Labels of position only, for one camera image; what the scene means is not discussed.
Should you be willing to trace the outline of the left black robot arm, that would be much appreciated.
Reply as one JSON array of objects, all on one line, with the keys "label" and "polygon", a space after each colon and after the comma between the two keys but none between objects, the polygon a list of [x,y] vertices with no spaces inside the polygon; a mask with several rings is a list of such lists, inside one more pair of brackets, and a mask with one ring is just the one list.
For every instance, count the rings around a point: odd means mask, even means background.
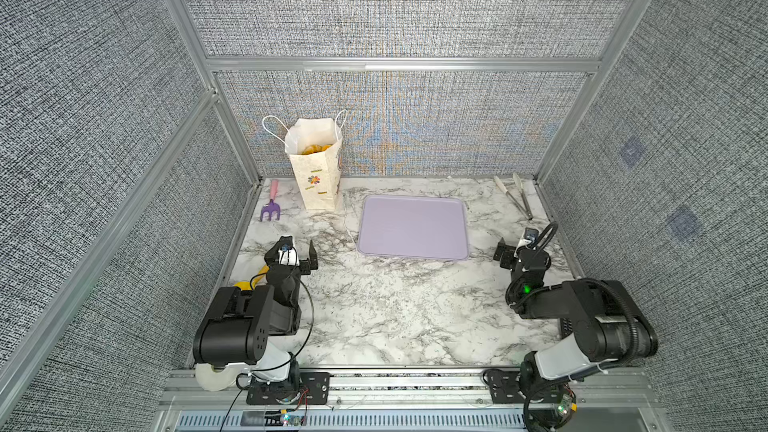
[{"label": "left black robot arm", "polygon": [[293,238],[282,236],[264,260],[266,270],[254,275],[246,289],[217,290],[195,333],[195,378],[206,391],[241,388],[245,379],[247,390],[301,390],[298,354],[270,339],[299,331],[300,299],[309,294],[303,278],[319,268],[317,250],[310,243],[308,256],[300,258]]}]

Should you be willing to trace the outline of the white paper gift bag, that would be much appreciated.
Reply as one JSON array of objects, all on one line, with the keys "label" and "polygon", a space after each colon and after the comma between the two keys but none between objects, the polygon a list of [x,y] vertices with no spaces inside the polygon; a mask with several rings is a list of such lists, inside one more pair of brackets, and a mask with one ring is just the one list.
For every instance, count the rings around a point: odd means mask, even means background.
[{"label": "white paper gift bag", "polygon": [[[346,110],[340,110],[333,118],[300,118],[290,127],[274,115],[262,118],[263,129],[284,146],[307,210],[335,211],[339,207],[346,120]],[[331,147],[322,153],[302,155],[302,151],[312,144],[331,144]]]}]

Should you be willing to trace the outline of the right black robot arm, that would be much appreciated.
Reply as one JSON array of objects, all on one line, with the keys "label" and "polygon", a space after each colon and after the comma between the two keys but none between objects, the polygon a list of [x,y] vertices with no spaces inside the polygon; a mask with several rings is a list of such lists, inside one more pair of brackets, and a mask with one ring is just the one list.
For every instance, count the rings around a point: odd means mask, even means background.
[{"label": "right black robot arm", "polygon": [[508,308],[525,320],[558,320],[556,344],[528,353],[517,373],[524,398],[541,400],[573,380],[655,355],[658,336],[621,282],[580,278],[546,285],[552,261],[542,244],[501,240],[493,259],[510,272]]}]

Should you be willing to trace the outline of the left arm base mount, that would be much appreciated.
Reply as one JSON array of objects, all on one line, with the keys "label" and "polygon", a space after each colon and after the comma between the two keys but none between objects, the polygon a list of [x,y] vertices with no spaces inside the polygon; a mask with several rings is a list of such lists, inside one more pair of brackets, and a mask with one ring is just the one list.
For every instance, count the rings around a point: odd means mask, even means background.
[{"label": "left arm base mount", "polygon": [[326,372],[300,372],[279,382],[266,382],[254,377],[247,390],[248,405],[295,407],[302,404],[326,405],[331,375]]}]

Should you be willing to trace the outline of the yellow toy shovel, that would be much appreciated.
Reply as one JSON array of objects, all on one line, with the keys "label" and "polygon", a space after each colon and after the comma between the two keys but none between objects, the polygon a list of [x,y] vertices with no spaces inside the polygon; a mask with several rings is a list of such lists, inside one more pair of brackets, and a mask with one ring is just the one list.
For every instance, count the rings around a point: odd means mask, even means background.
[{"label": "yellow toy shovel", "polygon": [[239,281],[234,284],[235,287],[242,291],[252,291],[255,286],[258,285],[258,283],[266,277],[267,273],[269,271],[269,266],[264,265],[258,273],[256,273],[254,276],[252,276],[248,281]]}]

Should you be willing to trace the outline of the orange twisted fake bread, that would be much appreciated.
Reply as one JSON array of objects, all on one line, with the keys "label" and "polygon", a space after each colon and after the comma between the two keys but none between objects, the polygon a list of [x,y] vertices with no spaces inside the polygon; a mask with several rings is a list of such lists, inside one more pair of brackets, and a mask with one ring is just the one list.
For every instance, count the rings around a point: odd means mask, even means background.
[{"label": "orange twisted fake bread", "polygon": [[325,145],[312,144],[312,145],[307,146],[302,151],[302,155],[307,156],[307,155],[313,155],[313,154],[316,154],[316,153],[322,153],[322,152],[325,152],[326,150],[328,150],[330,147],[331,147],[331,144],[325,144]]}]

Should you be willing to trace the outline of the white tape roll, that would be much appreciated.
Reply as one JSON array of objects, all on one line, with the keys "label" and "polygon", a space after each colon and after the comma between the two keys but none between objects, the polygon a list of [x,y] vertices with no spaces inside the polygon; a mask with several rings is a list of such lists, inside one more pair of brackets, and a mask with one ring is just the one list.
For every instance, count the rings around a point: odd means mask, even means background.
[{"label": "white tape roll", "polygon": [[243,363],[227,364],[214,367],[209,363],[198,363],[194,368],[197,384],[205,391],[218,392],[235,387],[238,377],[248,373],[248,366]]}]

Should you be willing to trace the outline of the purple toy rake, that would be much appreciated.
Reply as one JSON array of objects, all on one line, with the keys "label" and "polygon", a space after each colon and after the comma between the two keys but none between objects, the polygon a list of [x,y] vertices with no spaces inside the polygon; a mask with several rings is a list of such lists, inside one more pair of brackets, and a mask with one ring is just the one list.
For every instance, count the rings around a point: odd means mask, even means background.
[{"label": "purple toy rake", "polygon": [[272,179],[270,183],[270,190],[269,190],[269,200],[268,202],[262,207],[259,215],[259,220],[263,222],[264,220],[273,221],[273,220],[280,220],[281,217],[281,207],[276,202],[277,194],[279,189],[279,180],[278,179]]}]

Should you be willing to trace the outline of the lilac plastic tray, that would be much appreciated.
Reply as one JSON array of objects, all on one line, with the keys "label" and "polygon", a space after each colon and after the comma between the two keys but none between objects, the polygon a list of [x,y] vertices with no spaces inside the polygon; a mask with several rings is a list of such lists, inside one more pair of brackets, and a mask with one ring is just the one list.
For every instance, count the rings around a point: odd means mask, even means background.
[{"label": "lilac plastic tray", "polygon": [[357,249],[370,256],[464,261],[470,255],[466,207],[455,198],[369,195]]}]

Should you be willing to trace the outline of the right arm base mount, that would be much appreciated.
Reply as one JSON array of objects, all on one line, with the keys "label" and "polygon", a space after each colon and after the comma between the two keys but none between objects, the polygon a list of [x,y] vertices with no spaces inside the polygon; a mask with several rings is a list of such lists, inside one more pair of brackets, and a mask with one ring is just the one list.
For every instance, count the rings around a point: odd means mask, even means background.
[{"label": "right arm base mount", "polygon": [[565,383],[540,381],[530,371],[486,369],[481,380],[493,404],[519,404],[528,431],[558,431],[578,411],[575,392]]}]

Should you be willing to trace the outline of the metal tongs white tips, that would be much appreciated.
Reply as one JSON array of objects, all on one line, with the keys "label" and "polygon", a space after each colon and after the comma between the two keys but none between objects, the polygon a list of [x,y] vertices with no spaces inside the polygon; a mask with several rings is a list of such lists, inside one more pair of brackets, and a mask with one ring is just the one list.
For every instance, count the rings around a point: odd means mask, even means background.
[{"label": "metal tongs white tips", "polygon": [[534,218],[522,177],[518,173],[512,174],[513,184],[510,186],[507,186],[499,176],[494,176],[493,181],[496,187],[514,204],[521,214],[528,220]]}]

